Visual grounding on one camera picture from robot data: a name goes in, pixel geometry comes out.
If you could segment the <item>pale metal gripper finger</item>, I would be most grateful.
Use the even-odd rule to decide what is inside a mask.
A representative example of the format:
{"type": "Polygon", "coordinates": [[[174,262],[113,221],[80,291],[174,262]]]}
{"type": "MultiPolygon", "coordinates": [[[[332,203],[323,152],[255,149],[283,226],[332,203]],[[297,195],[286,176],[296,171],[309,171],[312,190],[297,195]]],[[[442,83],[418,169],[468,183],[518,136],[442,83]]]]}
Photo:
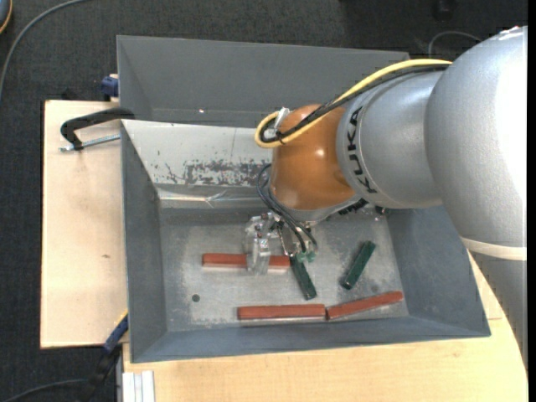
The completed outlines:
{"type": "Polygon", "coordinates": [[[263,249],[264,235],[263,222],[260,219],[251,219],[245,226],[243,247],[246,254],[257,254],[263,249]]]}
{"type": "Polygon", "coordinates": [[[271,250],[266,238],[255,237],[248,253],[248,270],[254,275],[264,275],[268,271],[271,250]]]}

